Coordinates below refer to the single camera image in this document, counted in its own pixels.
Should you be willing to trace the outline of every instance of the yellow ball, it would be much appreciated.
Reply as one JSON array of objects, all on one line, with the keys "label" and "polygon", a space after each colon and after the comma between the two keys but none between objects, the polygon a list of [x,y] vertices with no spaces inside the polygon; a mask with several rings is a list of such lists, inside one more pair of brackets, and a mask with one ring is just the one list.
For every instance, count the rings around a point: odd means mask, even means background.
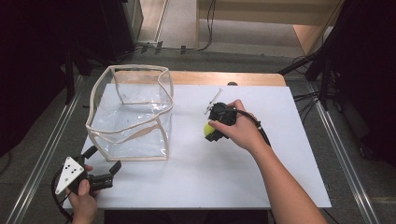
[{"label": "yellow ball", "polygon": [[204,127],[205,136],[207,136],[210,133],[213,133],[214,131],[215,131],[215,129],[212,126],[210,126],[208,123],[205,125],[205,127]]}]

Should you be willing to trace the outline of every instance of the human hand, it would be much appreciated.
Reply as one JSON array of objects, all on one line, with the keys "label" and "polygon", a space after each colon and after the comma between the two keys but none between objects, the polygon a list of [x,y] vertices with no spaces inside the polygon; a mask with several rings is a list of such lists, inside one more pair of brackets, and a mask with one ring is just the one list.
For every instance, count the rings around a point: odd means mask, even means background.
[{"label": "human hand", "polygon": [[[246,111],[241,100],[235,100],[234,102],[228,104],[228,106],[235,107],[238,110]],[[237,113],[236,123],[233,126],[228,126],[214,120],[210,120],[208,124],[214,129],[226,134],[238,146],[246,149],[247,151],[252,150],[258,144],[265,144],[265,141],[263,140],[262,135],[254,122],[250,118],[241,115],[240,113]]]},{"label": "human hand", "polygon": [[[91,171],[93,168],[89,165],[85,166],[87,171]],[[90,182],[83,179],[79,182],[78,195],[71,192],[69,195],[69,201],[72,204],[74,216],[73,223],[93,223],[96,217],[97,204],[96,200],[90,195]]]}]

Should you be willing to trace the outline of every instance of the forearm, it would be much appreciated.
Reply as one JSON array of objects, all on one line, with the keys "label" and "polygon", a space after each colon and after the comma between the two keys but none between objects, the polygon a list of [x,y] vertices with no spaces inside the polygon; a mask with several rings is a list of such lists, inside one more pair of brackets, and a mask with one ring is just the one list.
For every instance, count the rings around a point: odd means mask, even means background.
[{"label": "forearm", "polygon": [[269,146],[260,141],[249,152],[259,165],[277,223],[327,223]]}]

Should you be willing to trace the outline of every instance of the transparent plastic box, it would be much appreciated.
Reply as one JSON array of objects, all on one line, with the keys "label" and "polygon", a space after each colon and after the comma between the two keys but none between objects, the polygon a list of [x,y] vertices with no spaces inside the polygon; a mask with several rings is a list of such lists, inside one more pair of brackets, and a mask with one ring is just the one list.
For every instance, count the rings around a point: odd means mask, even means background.
[{"label": "transparent plastic box", "polygon": [[173,93],[165,67],[109,66],[92,89],[88,136],[108,161],[168,160]]}]

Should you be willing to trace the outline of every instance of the human arm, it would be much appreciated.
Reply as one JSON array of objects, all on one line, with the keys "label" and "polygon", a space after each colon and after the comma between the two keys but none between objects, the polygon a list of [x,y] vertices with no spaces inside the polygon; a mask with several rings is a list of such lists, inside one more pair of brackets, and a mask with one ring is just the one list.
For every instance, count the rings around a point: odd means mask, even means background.
[{"label": "human arm", "polygon": [[[90,171],[92,167],[86,165],[85,169]],[[96,200],[90,195],[90,187],[90,182],[83,179],[78,186],[78,195],[73,192],[69,195],[74,211],[73,224],[89,224],[95,220],[97,204]]]},{"label": "human arm", "polygon": [[[240,100],[232,102],[229,106],[246,111]],[[209,125],[246,149],[257,162],[276,223],[327,223],[304,189],[265,143],[252,120],[238,113],[233,126],[212,120],[209,121]]]}]

